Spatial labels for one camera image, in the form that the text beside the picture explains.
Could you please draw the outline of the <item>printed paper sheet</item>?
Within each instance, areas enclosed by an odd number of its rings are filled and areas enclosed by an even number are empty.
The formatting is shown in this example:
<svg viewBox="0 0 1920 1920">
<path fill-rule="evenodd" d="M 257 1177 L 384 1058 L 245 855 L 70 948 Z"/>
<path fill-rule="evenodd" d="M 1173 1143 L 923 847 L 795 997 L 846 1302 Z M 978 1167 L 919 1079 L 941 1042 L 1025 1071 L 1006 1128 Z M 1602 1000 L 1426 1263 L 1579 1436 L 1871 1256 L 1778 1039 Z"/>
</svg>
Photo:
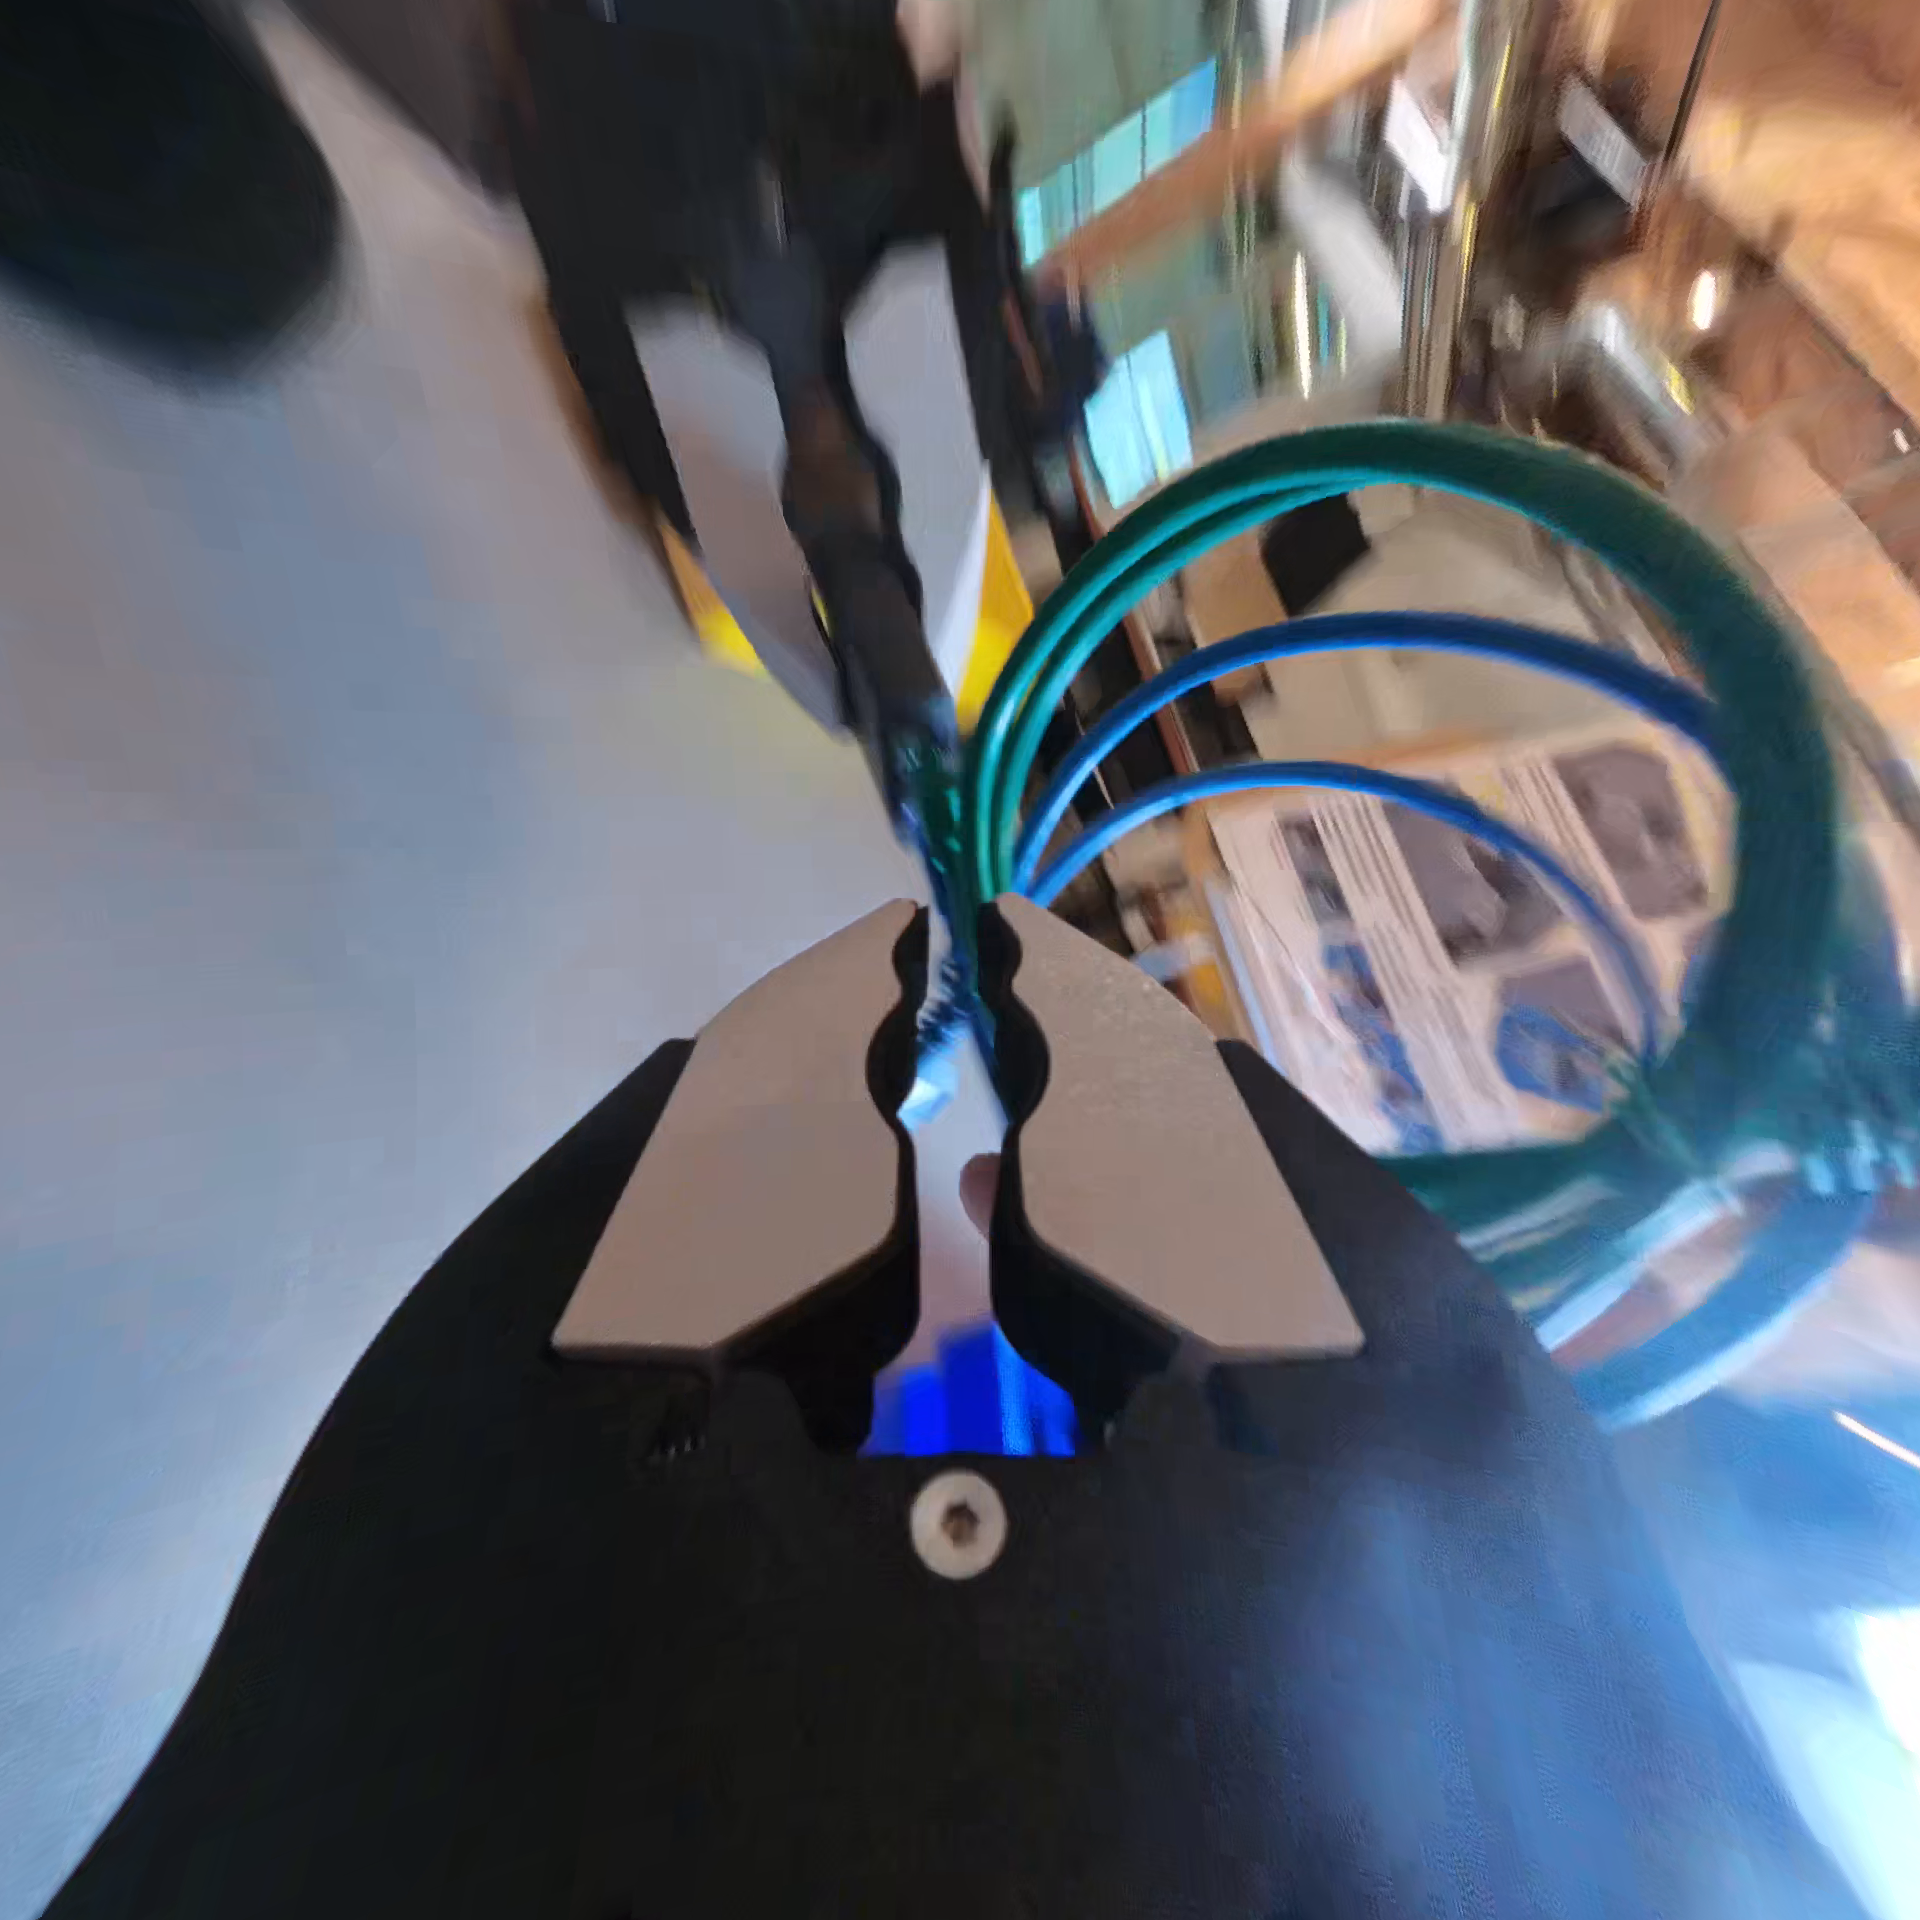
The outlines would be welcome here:
<svg viewBox="0 0 1920 1920">
<path fill-rule="evenodd" d="M 1587 1132 L 1680 1030 L 1732 893 L 1732 804 L 1653 725 L 1504 740 L 1415 768 L 1510 822 L 1608 912 L 1596 930 L 1523 852 L 1403 804 L 1262 791 L 1208 805 L 1210 907 L 1252 1042 L 1365 1150 L 1512 1150 Z"/>
</svg>

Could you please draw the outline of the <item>black rounded object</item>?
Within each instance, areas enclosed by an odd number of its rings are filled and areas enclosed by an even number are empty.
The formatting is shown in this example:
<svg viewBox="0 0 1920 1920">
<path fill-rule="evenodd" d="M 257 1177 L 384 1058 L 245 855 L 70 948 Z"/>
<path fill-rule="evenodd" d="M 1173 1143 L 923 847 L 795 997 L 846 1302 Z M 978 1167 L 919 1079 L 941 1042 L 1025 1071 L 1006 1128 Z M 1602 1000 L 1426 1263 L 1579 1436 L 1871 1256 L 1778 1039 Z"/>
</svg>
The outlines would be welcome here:
<svg viewBox="0 0 1920 1920">
<path fill-rule="evenodd" d="M 344 196 L 243 4 L 2 4 L 2 294 L 224 380 L 333 294 Z"/>
</svg>

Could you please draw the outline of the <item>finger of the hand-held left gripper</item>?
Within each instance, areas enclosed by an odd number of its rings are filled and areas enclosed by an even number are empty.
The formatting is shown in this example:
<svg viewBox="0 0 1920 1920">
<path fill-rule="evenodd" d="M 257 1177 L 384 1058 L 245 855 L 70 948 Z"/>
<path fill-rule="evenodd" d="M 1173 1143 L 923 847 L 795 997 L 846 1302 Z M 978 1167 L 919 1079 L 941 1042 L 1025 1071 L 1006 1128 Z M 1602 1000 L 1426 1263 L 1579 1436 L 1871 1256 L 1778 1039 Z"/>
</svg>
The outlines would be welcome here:
<svg viewBox="0 0 1920 1920">
<path fill-rule="evenodd" d="M 882 258 L 846 313 L 846 359 L 863 421 L 897 474 L 931 652 L 945 683 L 964 683 L 985 581 L 991 466 L 941 246 Z"/>
<path fill-rule="evenodd" d="M 843 676 L 784 519 L 784 426 L 762 351 L 693 302 L 633 307 L 631 333 L 685 507 L 685 530 L 659 515 L 663 562 L 702 652 L 843 732 Z"/>
</svg>

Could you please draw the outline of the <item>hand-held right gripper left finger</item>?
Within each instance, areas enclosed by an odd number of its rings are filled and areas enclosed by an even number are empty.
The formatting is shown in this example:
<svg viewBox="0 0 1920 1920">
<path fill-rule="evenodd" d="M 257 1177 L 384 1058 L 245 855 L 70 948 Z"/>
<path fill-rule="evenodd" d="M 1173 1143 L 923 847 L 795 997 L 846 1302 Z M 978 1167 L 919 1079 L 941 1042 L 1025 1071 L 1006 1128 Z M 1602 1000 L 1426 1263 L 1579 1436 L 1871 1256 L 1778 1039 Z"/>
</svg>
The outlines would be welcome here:
<svg viewBox="0 0 1920 1920">
<path fill-rule="evenodd" d="M 926 916 L 893 899 L 730 997 L 569 1295 L 564 1357 L 720 1362 L 882 1256 L 919 1211 L 887 1023 L 919 1039 Z"/>
</svg>

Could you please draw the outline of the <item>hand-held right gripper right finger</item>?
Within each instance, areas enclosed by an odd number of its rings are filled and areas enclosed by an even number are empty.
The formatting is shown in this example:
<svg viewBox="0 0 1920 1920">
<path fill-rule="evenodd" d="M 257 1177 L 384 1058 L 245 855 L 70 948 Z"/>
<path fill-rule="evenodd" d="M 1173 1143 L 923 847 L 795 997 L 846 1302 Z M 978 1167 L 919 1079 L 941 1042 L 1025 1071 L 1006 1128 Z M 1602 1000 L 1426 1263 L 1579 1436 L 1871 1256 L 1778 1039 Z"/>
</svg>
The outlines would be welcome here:
<svg viewBox="0 0 1920 1920">
<path fill-rule="evenodd" d="M 1360 1356 L 1210 1027 L 1023 893 L 978 939 L 1006 1110 L 991 1290 L 1015 1352 L 1048 1377 Z"/>
</svg>

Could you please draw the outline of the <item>yellow plastic bin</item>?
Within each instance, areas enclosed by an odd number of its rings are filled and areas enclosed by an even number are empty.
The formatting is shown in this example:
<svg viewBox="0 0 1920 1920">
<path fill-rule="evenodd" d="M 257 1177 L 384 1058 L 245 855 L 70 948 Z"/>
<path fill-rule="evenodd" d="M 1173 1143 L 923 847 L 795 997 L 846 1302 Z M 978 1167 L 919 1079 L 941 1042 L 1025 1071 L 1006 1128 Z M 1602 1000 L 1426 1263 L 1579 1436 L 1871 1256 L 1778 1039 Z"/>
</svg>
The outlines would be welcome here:
<svg viewBox="0 0 1920 1920">
<path fill-rule="evenodd" d="M 721 593 L 720 578 L 685 544 L 685 540 L 655 515 L 655 536 L 667 578 L 680 608 L 705 652 L 705 659 L 754 683 L 776 683 L 796 706 L 802 706 L 831 732 L 843 727 L 832 659 L 816 630 L 796 647 L 769 635 L 762 644 L 738 617 L 738 608 Z M 947 613 L 947 630 L 935 647 L 947 689 L 957 706 L 959 732 L 973 732 L 985 699 L 1009 663 L 1036 601 L 1020 567 L 1015 543 L 993 492 L 984 492 L 978 530 L 969 531 L 964 573 L 973 591 L 959 593 L 959 608 L 973 608 L 973 621 L 957 628 L 957 610 Z"/>
</svg>

